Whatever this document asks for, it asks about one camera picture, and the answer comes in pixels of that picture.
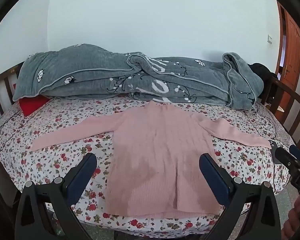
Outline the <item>person's right hand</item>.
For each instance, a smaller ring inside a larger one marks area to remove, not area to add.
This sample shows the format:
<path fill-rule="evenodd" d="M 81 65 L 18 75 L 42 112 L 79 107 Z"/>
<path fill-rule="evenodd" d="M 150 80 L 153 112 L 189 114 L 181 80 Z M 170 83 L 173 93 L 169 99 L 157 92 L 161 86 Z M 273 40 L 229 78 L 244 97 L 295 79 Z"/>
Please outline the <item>person's right hand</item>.
<path fill-rule="evenodd" d="M 281 239 L 300 239 L 300 234 L 296 234 L 300 227 L 300 195 L 294 202 L 294 207 L 288 213 L 288 219 L 283 224 Z"/>

